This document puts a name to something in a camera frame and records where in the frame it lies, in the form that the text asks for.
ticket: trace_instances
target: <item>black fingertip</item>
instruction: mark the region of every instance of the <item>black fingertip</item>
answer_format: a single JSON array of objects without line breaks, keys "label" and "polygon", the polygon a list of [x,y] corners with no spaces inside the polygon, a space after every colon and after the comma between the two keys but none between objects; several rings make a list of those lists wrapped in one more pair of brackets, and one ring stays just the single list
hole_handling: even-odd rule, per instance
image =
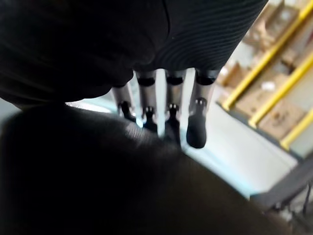
[{"label": "black fingertip", "polygon": [[205,117],[201,114],[191,115],[188,119],[187,143],[193,148],[203,148],[206,143]]}]

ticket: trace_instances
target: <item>yellow railing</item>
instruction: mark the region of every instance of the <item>yellow railing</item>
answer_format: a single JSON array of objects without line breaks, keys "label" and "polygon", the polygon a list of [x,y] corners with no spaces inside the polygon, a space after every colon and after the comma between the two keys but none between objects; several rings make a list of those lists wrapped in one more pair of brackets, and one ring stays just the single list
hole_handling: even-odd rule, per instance
[{"label": "yellow railing", "polygon": [[313,109],[310,110],[304,118],[293,128],[293,130],[280,141],[280,145],[289,150],[290,144],[313,122]]},{"label": "yellow railing", "polygon": [[306,60],[290,75],[288,80],[281,88],[266,102],[261,108],[250,118],[249,125],[256,128],[257,123],[264,117],[264,115],[299,81],[302,76],[313,66],[313,52],[306,58]]},{"label": "yellow railing", "polygon": [[240,94],[248,87],[253,79],[265,68],[274,55],[283,47],[288,38],[296,31],[299,25],[307,18],[310,12],[313,10],[313,0],[299,13],[298,18],[292,23],[284,35],[274,44],[268,52],[265,53],[260,63],[241,81],[236,89],[230,94],[230,96],[222,104],[222,107],[229,111],[230,106],[237,100]]}]

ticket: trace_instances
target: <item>black rubber fingertip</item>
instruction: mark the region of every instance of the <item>black rubber fingertip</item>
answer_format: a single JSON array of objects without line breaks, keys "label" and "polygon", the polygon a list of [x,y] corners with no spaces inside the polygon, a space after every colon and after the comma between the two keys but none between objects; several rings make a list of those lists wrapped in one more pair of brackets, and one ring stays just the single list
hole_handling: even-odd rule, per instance
[{"label": "black rubber fingertip", "polygon": [[165,122],[164,140],[174,142],[180,147],[179,121],[176,118],[170,118]]},{"label": "black rubber fingertip", "polygon": [[153,122],[152,118],[148,118],[146,123],[143,124],[143,128],[146,128],[154,133],[157,133],[157,125]]},{"label": "black rubber fingertip", "polygon": [[205,117],[192,115],[188,119],[187,143],[193,148],[203,148],[206,143]]}]

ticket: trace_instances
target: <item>dark blurry object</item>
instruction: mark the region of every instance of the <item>dark blurry object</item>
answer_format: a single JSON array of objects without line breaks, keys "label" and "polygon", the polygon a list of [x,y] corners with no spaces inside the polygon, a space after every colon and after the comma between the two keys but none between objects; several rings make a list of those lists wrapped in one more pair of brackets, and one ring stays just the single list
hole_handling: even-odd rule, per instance
[{"label": "dark blurry object", "polygon": [[135,123],[64,106],[0,139],[1,235],[288,235],[218,176]]}]

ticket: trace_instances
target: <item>cardboard box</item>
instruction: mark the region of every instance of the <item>cardboard box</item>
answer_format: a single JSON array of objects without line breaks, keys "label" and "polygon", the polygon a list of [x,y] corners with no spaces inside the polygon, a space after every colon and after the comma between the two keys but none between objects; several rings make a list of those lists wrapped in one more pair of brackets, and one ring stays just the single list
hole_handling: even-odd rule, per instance
[{"label": "cardboard box", "polygon": [[306,112],[298,106],[282,99],[264,116],[258,127],[275,139],[281,140],[298,124],[305,114]]}]

